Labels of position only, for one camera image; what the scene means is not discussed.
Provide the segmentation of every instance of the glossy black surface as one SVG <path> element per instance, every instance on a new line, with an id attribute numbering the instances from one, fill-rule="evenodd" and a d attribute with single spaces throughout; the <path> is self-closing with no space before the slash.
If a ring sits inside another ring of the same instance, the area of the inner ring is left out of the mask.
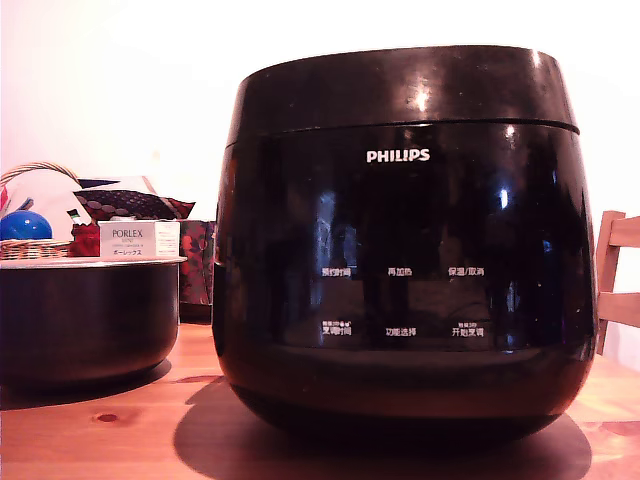
<path id="1" fill-rule="evenodd" d="M 0 270 L 0 381 L 89 384 L 160 363 L 178 333 L 178 264 Z"/>
<path id="2" fill-rule="evenodd" d="M 481 45 L 352 52 L 247 77 L 228 143 L 318 128 L 505 120 L 578 131 L 553 57 Z"/>
<path id="3" fill-rule="evenodd" d="M 367 161 L 367 151 L 424 148 L 426 161 Z M 595 319 L 574 132 L 328 129 L 238 142 L 224 165 L 213 330 L 230 383 L 265 418 L 286 425 L 292 405 L 310 429 L 330 428 L 313 412 L 333 412 L 528 418 L 531 430 L 575 398 Z M 334 321 L 351 334 L 327 333 Z M 462 337 L 473 324 L 483 335 Z"/>

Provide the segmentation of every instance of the philips logo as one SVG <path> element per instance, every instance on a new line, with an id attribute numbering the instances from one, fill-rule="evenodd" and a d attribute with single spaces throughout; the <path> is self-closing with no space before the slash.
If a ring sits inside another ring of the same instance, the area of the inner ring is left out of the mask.
<path id="1" fill-rule="evenodd" d="M 426 162 L 429 160 L 429 149 L 423 148 L 418 150 L 412 148 L 409 150 L 368 150 L 367 151 L 367 163 L 371 163 L 375 160 L 378 163 L 388 162 L 413 162 L 414 160 L 420 160 Z"/>

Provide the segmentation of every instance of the white box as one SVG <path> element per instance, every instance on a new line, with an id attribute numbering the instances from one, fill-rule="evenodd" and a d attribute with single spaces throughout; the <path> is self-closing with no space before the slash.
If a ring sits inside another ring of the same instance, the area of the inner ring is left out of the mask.
<path id="1" fill-rule="evenodd" d="M 99 222 L 101 257 L 177 257 L 180 223 L 135 220 Z"/>

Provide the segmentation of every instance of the basket handle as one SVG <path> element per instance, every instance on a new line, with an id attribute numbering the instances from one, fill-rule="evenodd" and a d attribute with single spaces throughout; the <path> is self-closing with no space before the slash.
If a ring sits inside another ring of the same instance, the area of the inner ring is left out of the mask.
<path id="1" fill-rule="evenodd" d="M 58 165 L 57 163 L 53 162 L 33 162 L 25 163 L 24 165 L 18 165 L 17 167 L 11 168 L 3 173 L 2 177 L 0 177 L 0 187 L 6 185 L 18 175 L 31 172 L 33 170 L 53 170 L 55 172 L 64 173 L 68 177 L 72 178 L 74 182 L 80 185 L 77 175 L 73 172 L 73 170 L 69 168 L 63 167 L 62 165 Z"/>

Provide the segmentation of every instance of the white wall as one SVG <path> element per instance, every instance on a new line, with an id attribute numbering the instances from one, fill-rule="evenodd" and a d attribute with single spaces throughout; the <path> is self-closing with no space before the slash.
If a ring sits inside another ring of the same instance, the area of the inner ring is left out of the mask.
<path id="1" fill-rule="evenodd" d="M 3 0 L 2 171 L 52 160 L 81 176 L 151 175 L 212 218 L 235 90 L 273 63 L 442 44 L 536 48 L 563 67 L 582 131 L 597 229 L 640 214 L 640 27 L 598 2 Z M 640 290 L 640 256 L 617 288 Z M 640 369 L 640 333 L 611 328 L 607 354 Z"/>

